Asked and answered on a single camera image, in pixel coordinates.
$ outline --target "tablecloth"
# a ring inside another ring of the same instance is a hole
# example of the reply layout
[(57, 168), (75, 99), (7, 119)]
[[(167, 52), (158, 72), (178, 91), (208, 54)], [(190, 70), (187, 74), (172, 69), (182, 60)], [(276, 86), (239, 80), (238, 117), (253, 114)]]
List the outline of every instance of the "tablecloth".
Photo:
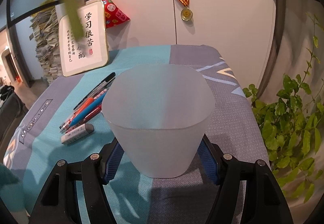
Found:
[[(147, 46), (110, 52), (109, 64), (71, 77), (57, 78), (39, 97), (17, 128), (4, 157), (4, 164), (22, 181), (25, 207), (31, 213), (35, 201), (55, 163), (84, 160), (113, 140), (100, 113), (91, 120), (95, 133), (62, 145), (60, 124), (74, 106), (111, 72), (141, 64), (181, 64), (200, 72), (215, 97), (215, 112), (207, 129), (211, 142), (242, 161), (268, 162), (260, 131), (250, 104), (234, 73), (215, 48), (209, 46)], [(205, 223), (218, 187), (206, 177), (196, 155), (181, 176), (151, 179), (140, 174), (124, 155), (109, 185), (104, 186), (117, 223)], [(245, 183), (241, 182), (233, 223), (239, 223)], [(82, 183), (77, 182), (82, 223), (89, 223)]]

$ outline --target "green plant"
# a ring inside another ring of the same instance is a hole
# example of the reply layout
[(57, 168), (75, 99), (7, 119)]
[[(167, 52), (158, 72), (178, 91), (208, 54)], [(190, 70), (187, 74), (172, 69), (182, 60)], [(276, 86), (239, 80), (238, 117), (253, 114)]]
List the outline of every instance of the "green plant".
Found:
[[(257, 99), (258, 89), (250, 84), (244, 88), (245, 96), (252, 97), (252, 111), (261, 131), (264, 144), (268, 151), (271, 170), (286, 197), (297, 198), (306, 191), (304, 203), (307, 202), (314, 192), (314, 181), (323, 174), (322, 170), (314, 171), (315, 159), (307, 157), (311, 145), (314, 144), (315, 153), (320, 148), (321, 135), (318, 130), (319, 122), (323, 119), (324, 106), (317, 99), (323, 89), (323, 85), (312, 100), (303, 105), (298, 92), (304, 90), (306, 94), (312, 95), (305, 78), (310, 75), (312, 64), (320, 60), (314, 54), (314, 48), (318, 48), (318, 38), (315, 36), (315, 27), (322, 30), (317, 17), (311, 17), (314, 24), (313, 48), (308, 49), (310, 60), (307, 60), (307, 69), (303, 78), (298, 74), (296, 79), (291, 79), (288, 75), (283, 76), (283, 89), (277, 93), (278, 101), (266, 104)], [(316, 104), (315, 111), (308, 116), (308, 108), (311, 103)], [(302, 181), (297, 188), (288, 194), (283, 187), (293, 181), (297, 175), (303, 175)]]

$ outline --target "metal screw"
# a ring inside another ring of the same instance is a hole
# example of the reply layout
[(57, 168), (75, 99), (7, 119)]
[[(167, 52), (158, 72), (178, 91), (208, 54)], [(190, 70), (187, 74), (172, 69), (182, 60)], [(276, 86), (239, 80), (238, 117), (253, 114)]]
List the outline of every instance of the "metal screw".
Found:
[(226, 160), (231, 160), (233, 157), (231, 154), (224, 154), (223, 157), (226, 159)]
[(261, 159), (258, 160), (258, 165), (259, 166), (265, 166), (265, 162)]
[(96, 159), (98, 159), (99, 158), (99, 154), (92, 154), (91, 156), (90, 156), (90, 159), (91, 160), (96, 160)]
[(57, 162), (58, 166), (64, 166), (65, 165), (65, 161), (64, 160), (60, 160)]

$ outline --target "teal tablecloth stripe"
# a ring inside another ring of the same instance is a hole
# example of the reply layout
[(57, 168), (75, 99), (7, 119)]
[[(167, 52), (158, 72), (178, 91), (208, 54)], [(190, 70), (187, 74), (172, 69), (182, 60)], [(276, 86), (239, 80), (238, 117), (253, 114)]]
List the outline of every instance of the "teal tablecloth stripe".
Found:
[[(113, 71), (119, 75), (136, 65), (168, 64), (170, 50), (170, 46), (147, 46), (111, 51), (109, 65), (89, 71), (83, 76), (46, 128), (33, 142), (32, 154), (23, 178), (25, 206), (29, 213), (58, 160), (65, 159), (69, 163), (82, 161), (90, 154), (99, 152), (104, 144), (113, 140), (114, 135), (108, 123), (103, 115), (99, 114), (91, 120), (95, 128), (92, 135), (69, 146), (62, 145), (58, 128), (62, 121), (71, 114), (74, 106)], [(105, 192), (117, 223), (146, 223), (151, 187), (152, 179), (141, 175), (127, 155), (124, 155), (115, 179), (105, 186)], [(89, 219), (85, 208), (82, 183), (77, 183), (77, 194), (82, 224), (87, 224)]]

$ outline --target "red triangular sachet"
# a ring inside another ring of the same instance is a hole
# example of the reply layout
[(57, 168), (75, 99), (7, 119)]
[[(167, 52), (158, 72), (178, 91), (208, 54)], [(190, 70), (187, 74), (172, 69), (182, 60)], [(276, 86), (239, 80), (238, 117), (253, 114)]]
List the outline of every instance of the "red triangular sachet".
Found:
[(129, 20), (127, 17), (111, 0), (102, 0), (105, 6), (105, 23), (106, 28), (119, 25)]

